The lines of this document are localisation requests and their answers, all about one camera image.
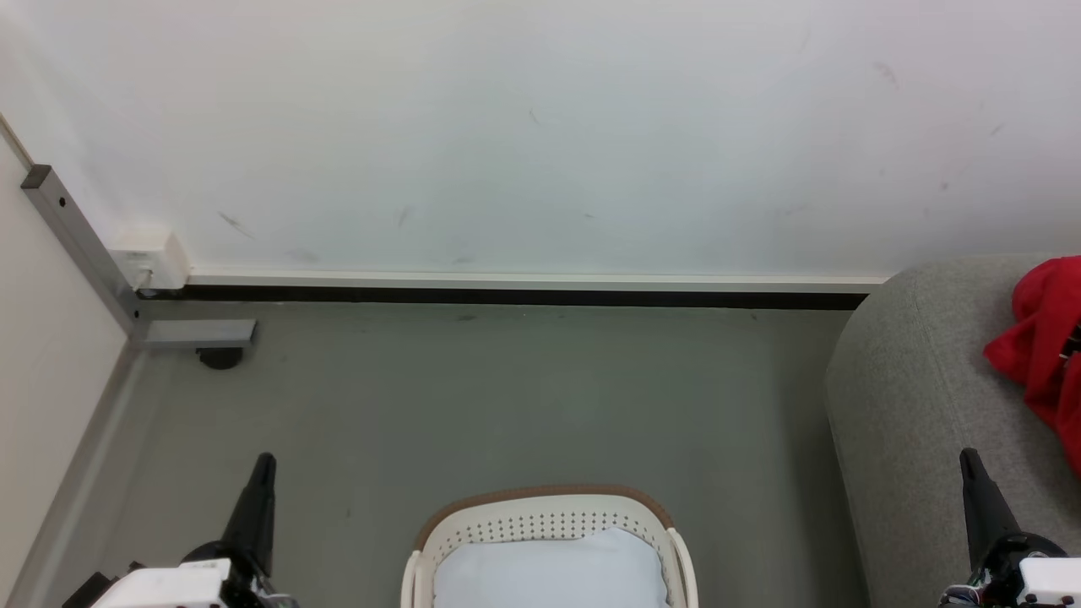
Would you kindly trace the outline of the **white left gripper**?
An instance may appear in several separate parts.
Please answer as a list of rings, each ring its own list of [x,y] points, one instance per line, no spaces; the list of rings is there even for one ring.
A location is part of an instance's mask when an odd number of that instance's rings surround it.
[[[236,500],[221,544],[204,544],[173,568],[133,561],[123,577],[94,573],[61,608],[296,608],[273,591],[275,472],[261,453]]]

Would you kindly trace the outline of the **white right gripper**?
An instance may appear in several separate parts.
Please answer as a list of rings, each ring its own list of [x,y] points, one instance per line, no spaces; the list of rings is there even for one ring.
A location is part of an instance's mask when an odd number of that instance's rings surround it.
[[[1081,556],[1022,534],[976,449],[962,449],[959,466],[972,573],[942,592],[939,608],[1081,608]]]

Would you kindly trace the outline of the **red jersey black white print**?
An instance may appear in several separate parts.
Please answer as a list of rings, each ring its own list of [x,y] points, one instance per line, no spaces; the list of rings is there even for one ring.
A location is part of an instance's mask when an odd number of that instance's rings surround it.
[[[1012,294],[1014,323],[984,349],[992,368],[1023,385],[1024,404],[1047,427],[1081,478],[1081,257],[1052,257]]]

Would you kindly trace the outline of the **white laundry basket brown rim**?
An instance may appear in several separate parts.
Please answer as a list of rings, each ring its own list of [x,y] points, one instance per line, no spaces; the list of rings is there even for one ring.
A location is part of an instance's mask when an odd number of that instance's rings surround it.
[[[700,608],[688,543],[660,502],[619,485],[513,488],[467,497],[433,514],[405,564],[400,608],[435,608],[437,566],[467,544],[572,541],[622,529],[656,551],[667,608]]]

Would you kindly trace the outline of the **grey fabric sofa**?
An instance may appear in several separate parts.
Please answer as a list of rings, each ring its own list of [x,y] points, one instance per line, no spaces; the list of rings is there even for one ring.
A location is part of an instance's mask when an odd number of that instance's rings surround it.
[[[1081,556],[1081,480],[986,345],[1046,254],[938,259],[853,312],[825,380],[870,608],[937,608],[970,574],[960,453],[974,448],[1024,531]]]

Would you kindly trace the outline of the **light blue garment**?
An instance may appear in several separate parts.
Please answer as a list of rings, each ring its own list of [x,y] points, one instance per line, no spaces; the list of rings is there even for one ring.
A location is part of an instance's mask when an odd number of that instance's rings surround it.
[[[432,595],[432,608],[669,608],[659,554],[619,529],[468,544],[437,566]]]

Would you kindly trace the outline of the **white black baseboard strip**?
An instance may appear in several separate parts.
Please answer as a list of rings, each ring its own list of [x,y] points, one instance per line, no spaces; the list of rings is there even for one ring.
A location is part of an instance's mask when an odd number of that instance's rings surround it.
[[[143,301],[310,301],[498,305],[853,310],[882,277],[710,274],[476,274],[195,269],[179,288]]]

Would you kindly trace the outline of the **white wall outlet box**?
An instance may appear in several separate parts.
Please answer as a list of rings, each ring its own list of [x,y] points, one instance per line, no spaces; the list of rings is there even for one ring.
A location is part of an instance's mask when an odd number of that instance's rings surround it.
[[[189,280],[189,259],[174,232],[141,227],[106,247],[134,291],[179,290]]]

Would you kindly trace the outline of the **grey metal frame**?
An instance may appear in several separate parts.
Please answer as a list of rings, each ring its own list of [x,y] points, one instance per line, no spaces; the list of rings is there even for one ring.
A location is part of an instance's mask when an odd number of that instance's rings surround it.
[[[116,322],[141,349],[248,349],[253,345],[258,326],[255,319],[157,320],[142,312],[139,298],[51,166],[31,166],[22,190]]]

